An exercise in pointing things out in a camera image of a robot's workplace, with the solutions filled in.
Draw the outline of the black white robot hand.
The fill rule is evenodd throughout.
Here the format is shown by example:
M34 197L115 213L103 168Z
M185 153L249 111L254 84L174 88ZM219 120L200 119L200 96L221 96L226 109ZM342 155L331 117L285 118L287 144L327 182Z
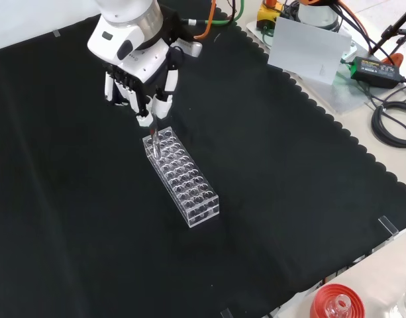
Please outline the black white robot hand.
M168 97L163 110L153 110L153 98L144 84L160 71L168 59L169 45L162 38L163 16L112 23L101 16L88 40L88 49L105 63L105 99L129 105L142 127L164 118L172 105Z

